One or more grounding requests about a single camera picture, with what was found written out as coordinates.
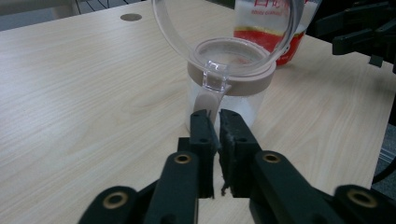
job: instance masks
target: red label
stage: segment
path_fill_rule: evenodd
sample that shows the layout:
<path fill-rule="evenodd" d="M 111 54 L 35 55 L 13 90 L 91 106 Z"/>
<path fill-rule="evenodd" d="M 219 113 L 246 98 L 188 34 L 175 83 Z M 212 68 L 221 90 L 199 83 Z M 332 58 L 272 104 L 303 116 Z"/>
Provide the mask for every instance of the red label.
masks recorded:
<path fill-rule="evenodd" d="M 305 32 L 294 35 L 293 39 L 290 41 L 289 47 L 286 49 L 285 53 L 282 54 L 277 60 L 276 65 L 283 65 L 288 63 L 297 51 L 301 40 L 303 39 Z"/>

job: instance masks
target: brass screw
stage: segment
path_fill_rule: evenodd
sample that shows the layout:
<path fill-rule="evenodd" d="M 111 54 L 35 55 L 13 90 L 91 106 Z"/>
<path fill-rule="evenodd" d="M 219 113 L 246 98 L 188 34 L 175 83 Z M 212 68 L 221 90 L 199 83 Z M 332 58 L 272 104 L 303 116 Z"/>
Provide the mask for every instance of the brass screw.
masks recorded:
<path fill-rule="evenodd" d="M 367 208 L 375 208 L 377 206 L 377 201 L 375 197 L 368 194 L 366 191 L 358 189 L 350 189 L 346 196 L 350 201 Z"/>
<path fill-rule="evenodd" d="M 181 154 L 175 157 L 175 162 L 179 164 L 186 164 L 189 163 L 190 161 L 191 161 L 191 157 L 186 154 Z"/>
<path fill-rule="evenodd" d="M 125 192 L 117 191 L 105 197 L 103 200 L 103 207 L 107 209 L 115 209 L 125 205 L 127 201 L 128 195 Z"/>

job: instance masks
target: transparent container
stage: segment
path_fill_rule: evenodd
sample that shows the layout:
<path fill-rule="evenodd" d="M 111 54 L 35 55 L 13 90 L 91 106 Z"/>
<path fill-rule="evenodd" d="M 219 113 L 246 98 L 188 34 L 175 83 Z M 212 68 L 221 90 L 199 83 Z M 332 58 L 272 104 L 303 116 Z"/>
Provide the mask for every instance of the transparent container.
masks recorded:
<path fill-rule="evenodd" d="M 188 64 L 187 126 L 190 114 L 201 109 L 219 123 L 221 108 L 240 113 L 250 126 L 276 59 L 297 29 L 304 0 L 237 0 L 235 10 L 206 0 L 152 4 L 166 40 Z M 251 30 L 255 38 L 238 35 Z"/>

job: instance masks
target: wooden table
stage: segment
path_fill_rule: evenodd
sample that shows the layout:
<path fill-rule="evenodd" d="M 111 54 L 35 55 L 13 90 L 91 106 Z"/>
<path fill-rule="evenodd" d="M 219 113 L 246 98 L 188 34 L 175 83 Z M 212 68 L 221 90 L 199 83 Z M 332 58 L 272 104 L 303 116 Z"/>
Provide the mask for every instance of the wooden table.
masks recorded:
<path fill-rule="evenodd" d="M 215 25 L 230 14 L 195 2 L 187 13 L 214 8 Z M 143 18 L 120 19 L 128 13 Z M 252 127 L 263 149 L 330 194 L 370 188 L 396 91 L 390 64 L 331 52 L 306 36 L 277 68 Z M 77 223 L 102 190 L 156 180 L 189 136 L 185 65 L 149 2 L 2 32 L 0 223 Z M 216 163 L 217 197 L 200 201 L 200 223 L 251 223 L 248 200 L 221 197 L 221 185 Z"/>

